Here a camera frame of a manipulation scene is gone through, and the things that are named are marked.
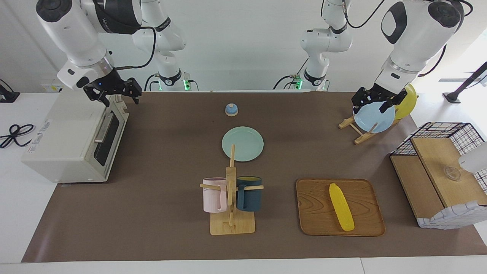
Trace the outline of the oven door with glass window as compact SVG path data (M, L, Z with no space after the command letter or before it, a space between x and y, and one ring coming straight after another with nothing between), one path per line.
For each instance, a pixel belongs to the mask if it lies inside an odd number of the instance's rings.
M96 168L107 172L116 153L129 113L121 95L108 96L110 106L103 110L87 156Z

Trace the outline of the yellow corn cob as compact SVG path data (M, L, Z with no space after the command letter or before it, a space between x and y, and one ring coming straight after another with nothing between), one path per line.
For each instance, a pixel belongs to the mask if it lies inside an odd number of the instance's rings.
M337 184L332 183L329 186L329 194L341 229L345 232L353 231L355 222L343 191Z

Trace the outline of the pale green plate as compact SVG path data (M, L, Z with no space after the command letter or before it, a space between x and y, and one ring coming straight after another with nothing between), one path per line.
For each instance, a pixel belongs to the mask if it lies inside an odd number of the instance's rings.
M264 141L257 130L239 126L228 130L221 140L221 147L226 156L231 156L233 145L235 145L234 160L247 162L256 159L262 153Z

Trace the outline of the cream toaster oven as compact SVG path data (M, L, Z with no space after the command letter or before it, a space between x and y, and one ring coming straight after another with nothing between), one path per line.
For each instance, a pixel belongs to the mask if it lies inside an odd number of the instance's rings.
M105 108L104 104L88 99L82 91L64 89L21 162L53 183L106 182L119 144L107 172L96 168L87 156Z

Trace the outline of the light blue plate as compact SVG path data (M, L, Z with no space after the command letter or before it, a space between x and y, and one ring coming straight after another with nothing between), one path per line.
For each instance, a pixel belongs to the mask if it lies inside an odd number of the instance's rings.
M383 132L391 127L395 118L395 107L388 108L384 113L380 112L380 107L383 102L373 102L363 106L360 111L355 114L355 123L366 132L376 125L372 133Z

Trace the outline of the yellow plate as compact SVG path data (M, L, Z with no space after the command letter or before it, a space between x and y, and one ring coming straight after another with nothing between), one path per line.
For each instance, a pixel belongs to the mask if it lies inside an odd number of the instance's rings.
M418 95L412 84L405 86L407 95L399 105L395 106L395 120L400 120L409 115L416 106Z

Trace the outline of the light wooden stepped shelf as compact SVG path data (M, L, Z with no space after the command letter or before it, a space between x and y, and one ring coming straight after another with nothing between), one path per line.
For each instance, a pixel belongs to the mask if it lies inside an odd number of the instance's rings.
M412 138L412 144L418 156L392 156L391 162L416 219L470 201L487 205L487 195L473 174L460 167L461 155L449 139ZM446 178L444 166L460 167L461 180Z

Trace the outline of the small clear glass dish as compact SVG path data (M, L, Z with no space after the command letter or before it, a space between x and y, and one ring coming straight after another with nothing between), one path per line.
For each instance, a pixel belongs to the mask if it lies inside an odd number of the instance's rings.
M453 180L454 182L459 182L461 180L461 170L456 167L445 166L444 172L447 178Z

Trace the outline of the white rounded object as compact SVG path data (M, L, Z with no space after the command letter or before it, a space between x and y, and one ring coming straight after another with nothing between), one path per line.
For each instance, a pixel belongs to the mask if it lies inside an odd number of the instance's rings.
M458 163L462 169L472 174L487 169L487 142L463 154Z

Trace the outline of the brown table mat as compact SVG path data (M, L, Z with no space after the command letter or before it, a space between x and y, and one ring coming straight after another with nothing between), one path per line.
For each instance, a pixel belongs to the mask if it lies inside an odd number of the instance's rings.
M22 262L241 260L484 255L475 227L421 229L388 153L416 129L411 118L361 145L338 128L351 92L147 92L129 118L104 184L57 185ZM236 104L236 116L227 116ZM202 210L207 177L225 174L221 139L248 126L263 152L236 163L263 179L256 232L212 236ZM307 236L299 225L301 178L359 178L373 185L386 232L380 237Z

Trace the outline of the brown wooden tray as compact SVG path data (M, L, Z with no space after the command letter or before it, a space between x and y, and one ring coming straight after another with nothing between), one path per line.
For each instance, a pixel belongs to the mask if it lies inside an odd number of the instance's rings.
M355 228L344 231L333 208L330 185L340 187L346 198ZM301 178L296 181L299 223L306 235L380 237L384 219L372 184L366 179Z

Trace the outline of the pink mug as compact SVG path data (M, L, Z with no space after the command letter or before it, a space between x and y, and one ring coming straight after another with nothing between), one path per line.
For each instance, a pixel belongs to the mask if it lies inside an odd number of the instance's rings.
M202 189L202 208L207 213L222 213L228 209L227 180L224 177L204 178L205 185L216 186L217 189Z

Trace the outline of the white checkered cloth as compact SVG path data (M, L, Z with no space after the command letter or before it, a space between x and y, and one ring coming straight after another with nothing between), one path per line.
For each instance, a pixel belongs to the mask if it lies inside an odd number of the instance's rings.
M477 201L447 207L431 218L417 218L421 228L459 229L487 220L487 205Z

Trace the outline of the dark blue mug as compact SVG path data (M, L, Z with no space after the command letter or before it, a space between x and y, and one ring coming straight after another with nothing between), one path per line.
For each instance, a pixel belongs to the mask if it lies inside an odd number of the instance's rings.
M247 186L262 185L262 178L256 176L237 177L237 209L246 212L257 212L261 210L262 191L245 190Z

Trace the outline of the wooden mug tree rack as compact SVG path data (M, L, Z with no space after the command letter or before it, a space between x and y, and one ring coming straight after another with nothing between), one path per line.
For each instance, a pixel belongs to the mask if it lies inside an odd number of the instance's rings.
M256 229L254 213L242 211L237 208L236 197L239 189L237 187L234 158L235 144L231 147L230 164L226 168L226 202L228 209L224 212L210 214L209 232L213 236L250 234L254 233Z

